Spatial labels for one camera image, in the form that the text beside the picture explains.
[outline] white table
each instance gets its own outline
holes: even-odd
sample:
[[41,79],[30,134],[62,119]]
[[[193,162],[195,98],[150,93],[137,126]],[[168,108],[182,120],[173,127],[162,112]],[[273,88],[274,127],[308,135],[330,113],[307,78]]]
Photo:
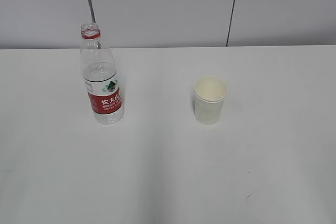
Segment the white table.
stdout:
[[125,114],[103,126],[78,49],[0,50],[1,224],[336,223],[335,46],[113,53]]

